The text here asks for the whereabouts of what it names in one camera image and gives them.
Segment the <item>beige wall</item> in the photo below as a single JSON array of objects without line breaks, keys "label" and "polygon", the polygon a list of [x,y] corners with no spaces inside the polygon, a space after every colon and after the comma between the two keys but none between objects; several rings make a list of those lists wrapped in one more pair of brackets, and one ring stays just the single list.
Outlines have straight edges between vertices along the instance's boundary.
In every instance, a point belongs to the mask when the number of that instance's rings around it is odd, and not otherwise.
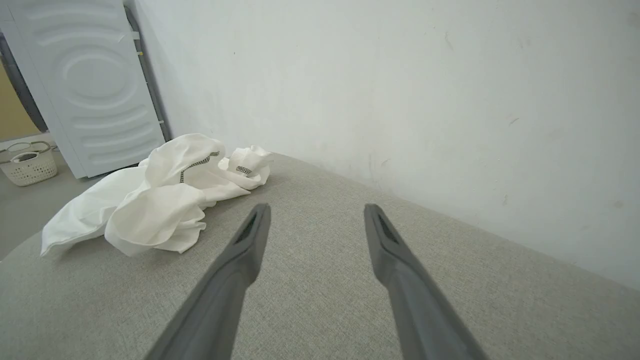
[{"label": "beige wall", "polygon": [[0,69],[0,140],[38,134],[38,128],[24,111],[4,67]]}]

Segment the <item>white cloth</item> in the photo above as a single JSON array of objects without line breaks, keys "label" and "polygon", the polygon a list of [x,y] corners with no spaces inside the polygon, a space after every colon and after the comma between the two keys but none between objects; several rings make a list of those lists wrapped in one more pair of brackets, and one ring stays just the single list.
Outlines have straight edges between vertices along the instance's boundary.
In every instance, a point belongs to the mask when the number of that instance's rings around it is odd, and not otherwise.
[{"label": "white cloth", "polygon": [[151,248],[184,252],[198,241],[205,208],[249,194],[266,183],[271,153],[236,149],[202,134],[187,134],[154,149],[138,167],[113,172],[65,205],[42,230],[52,249],[104,235],[133,256]]}]

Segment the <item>gray fabric surface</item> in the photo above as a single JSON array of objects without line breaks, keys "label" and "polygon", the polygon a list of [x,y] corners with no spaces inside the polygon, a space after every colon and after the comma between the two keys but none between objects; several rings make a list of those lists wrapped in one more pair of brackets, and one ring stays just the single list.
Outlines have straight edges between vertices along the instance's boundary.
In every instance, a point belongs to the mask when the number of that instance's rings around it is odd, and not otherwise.
[{"label": "gray fabric surface", "polygon": [[253,205],[271,232],[234,359],[400,359],[362,210],[378,203],[492,359],[637,359],[640,293],[409,202],[277,156],[267,185],[206,211],[180,255],[127,258],[104,239],[0,264],[0,357],[139,359]]}]

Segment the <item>embossed panel pattern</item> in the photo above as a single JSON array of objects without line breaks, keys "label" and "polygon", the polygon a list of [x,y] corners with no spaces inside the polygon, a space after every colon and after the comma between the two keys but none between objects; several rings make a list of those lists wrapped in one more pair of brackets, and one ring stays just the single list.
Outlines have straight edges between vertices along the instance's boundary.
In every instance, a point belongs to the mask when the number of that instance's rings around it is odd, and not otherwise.
[{"label": "embossed panel pattern", "polygon": [[135,164],[164,142],[121,2],[10,7],[88,176]]}]

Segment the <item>fabric texture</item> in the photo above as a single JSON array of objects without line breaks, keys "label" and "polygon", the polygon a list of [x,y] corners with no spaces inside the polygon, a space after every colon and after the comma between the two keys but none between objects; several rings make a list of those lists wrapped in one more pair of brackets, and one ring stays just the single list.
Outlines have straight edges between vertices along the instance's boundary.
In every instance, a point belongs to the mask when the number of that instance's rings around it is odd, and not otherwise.
[{"label": "fabric texture", "polygon": [[3,359],[142,359],[260,202],[272,222],[234,359],[401,359],[374,278],[364,204],[379,204],[491,359],[637,359],[640,293],[471,225],[275,156],[268,184],[205,210],[183,254],[128,258],[104,239],[0,263]]},{"label": "fabric texture", "polygon": [[42,230],[41,255],[101,235],[128,256],[153,248],[187,251],[205,227],[203,209],[248,195],[269,177],[271,153],[258,146],[236,149],[231,160],[224,156],[225,146],[203,134],[162,144],[54,215]]}]

